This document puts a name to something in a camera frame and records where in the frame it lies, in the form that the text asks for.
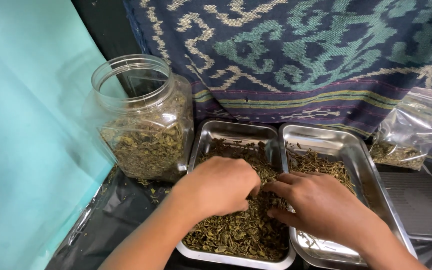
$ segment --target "person's left hand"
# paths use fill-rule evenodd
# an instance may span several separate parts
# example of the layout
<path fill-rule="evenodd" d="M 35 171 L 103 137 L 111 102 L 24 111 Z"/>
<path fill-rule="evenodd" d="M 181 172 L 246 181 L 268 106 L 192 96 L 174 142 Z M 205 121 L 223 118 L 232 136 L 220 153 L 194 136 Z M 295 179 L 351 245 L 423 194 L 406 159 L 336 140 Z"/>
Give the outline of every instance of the person's left hand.
<path fill-rule="evenodd" d="M 168 200 L 191 206 L 191 215 L 199 222 L 248 210 L 246 198 L 257 195 L 260 185 L 258 174 L 243 159 L 214 156 L 181 178 Z"/>

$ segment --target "plastic bag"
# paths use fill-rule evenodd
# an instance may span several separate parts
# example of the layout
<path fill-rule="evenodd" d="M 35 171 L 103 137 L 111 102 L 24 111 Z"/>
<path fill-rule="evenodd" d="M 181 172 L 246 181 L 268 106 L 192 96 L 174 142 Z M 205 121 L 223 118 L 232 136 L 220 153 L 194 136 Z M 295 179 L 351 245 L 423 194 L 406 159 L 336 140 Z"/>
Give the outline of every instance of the plastic bag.
<path fill-rule="evenodd" d="M 369 150 L 375 163 L 420 170 L 432 147 L 432 90 L 415 87 L 381 122 Z"/>

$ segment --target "blue patterned cloth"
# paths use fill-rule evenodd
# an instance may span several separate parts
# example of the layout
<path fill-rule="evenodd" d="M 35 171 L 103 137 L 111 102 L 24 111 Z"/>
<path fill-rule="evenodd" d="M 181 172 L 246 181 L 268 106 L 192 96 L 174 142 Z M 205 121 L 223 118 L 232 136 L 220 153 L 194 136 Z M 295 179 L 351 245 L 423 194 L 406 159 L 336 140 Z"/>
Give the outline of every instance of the blue patterned cloth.
<path fill-rule="evenodd" d="M 196 122 L 367 138 L 412 87 L 432 89 L 432 0 L 124 1 L 143 51 L 192 82 Z"/>

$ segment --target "plastic jar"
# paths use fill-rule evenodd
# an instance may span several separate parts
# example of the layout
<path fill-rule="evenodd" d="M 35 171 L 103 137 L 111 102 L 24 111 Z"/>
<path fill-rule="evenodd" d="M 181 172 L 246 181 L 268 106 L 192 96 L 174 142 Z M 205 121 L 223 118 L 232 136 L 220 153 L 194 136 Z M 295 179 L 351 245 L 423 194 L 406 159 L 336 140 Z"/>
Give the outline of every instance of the plastic jar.
<path fill-rule="evenodd" d="M 83 114 L 124 174 L 178 181 L 194 138 L 189 82 L 162 59 L 133 54 L 99 66 L 91 83 Z"/>

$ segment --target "jar rim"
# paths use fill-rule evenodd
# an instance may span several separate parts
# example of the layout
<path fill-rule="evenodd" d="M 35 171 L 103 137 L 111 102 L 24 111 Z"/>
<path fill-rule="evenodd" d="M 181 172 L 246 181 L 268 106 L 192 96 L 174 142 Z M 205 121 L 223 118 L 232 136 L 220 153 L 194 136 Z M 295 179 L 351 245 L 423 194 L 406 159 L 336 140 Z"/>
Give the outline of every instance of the jar rim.
<path fill-rule="evenodd" d="M 118 97 L 105 95 L 99 91 L 103 83 L 105 83 L 109 78 L 121 74 L 124 71 L 136 70 L 136 69 L 147 69 L 147 70 L 158 71 L 164 74 L 165 76 L 167 76 L 167 80 L 158 89 L 155 89 L 154 91 L 148 94 L 139 95 L 135 97 L 118 98 Z M 114 106 L 114 103 L 130 104 L 130 103 L 145 101 L 147 99 L 153 98 L 154 96 L 159 95 L 161 94 L 161 92 L 166 90 L 169 87 L 169 84 L 171 83 L 172 80 L 173 80 L 173 73 L 171 71 L 171 68 L 163 59 L 148 54 L 129 54 L 129 55 L 123 55 L 108 60 L 103 64 L 101 64 L 98 68 L 96 68 L 96 70 L 93 72 L 93 75 L 91 76 L 91 85 L 93 86 L 93 91 L 95 91 L 97 96 L 99 97 L 99 101 L 102 102 L 102 105 L 104 105 L 105 107 L 107 107 L 112 111 L 120 111 L 121 110 L 120 106 Z M 124 108 L 123 110 L 138 111 L 141 109 L 153 107 L 155 105 L 158 105 L 163 100 L 165 100 L 171 94 L 171 92 L 172 91 L 170 88 L 166 95 L 162 96 L 157 101 L 152 102 L 150 105 L 147 105 L 145 107 Z"/>

